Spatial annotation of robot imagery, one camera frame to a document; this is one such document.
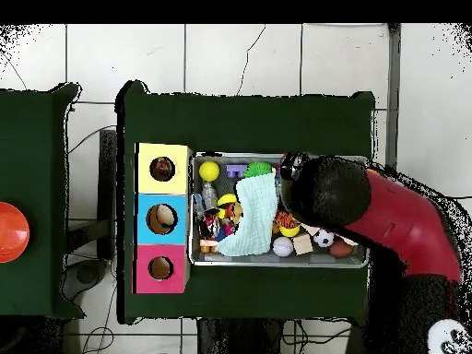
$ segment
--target metal tray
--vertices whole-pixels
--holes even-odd
[[[200,165],[207,160],[215,161],[219,166],[219,177],[213,182],[217,189],[218,196],[226,193],[233,193],[233,185],[238,179],[228,178],[226,170],[221,166],[225,164],[246,164],[252,161],[267,161],[278,163],[283,155],[281,154],[251,154],[251,153],[212,153],[211,156],[205,152],[197,152],[193,155],[190,164],[192,169],[189,172],[193,175],[193,191],[190,199],[190,229],[189,229],[189,258],[192,264],[197,266],[265,266],[265,267],[329,267],[329,268],[361,268],[369,259],[369,250],[358,245],[354,253],[347,258],[335,258],[331,256],[327,249],[316,248],[313,253],[296,255],[293,252],[290,256],[281,258],[272,251],[261,255],[247,256],[224,256],[222,254],[202,254],[200,252],[200,238],[195,224],[194,216],[194,193],[202,190],[202,179],[198,175]],[[361,164],[367,164],[368,160],[359,156],[342,156]]]

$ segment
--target wooden shape sorter box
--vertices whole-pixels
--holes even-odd
[[[186,146],[136,144],[134,293],[183,293],[190,277],[187,243],[191,155]]]

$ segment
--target purple toy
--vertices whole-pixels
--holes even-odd
[[[242,173],[247,170],[246,164],[227,164],[226,172],[228,173],[228,178],[236,178],[236,173],[238,178],[242,178]]]

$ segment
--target soccer ball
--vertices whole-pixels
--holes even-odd
[[[329,247],[335,240],[335,234],[327,230],[318,230],[314,234],[313,240],[320,247]]]

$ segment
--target pink box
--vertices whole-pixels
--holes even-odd
[[[162,280],[149,273],[150,262],[160,256],[168,258],[173,269],[169,277]],[[185,245],[138,244],[136,293],[183,293],[190,274],[189,267]]]

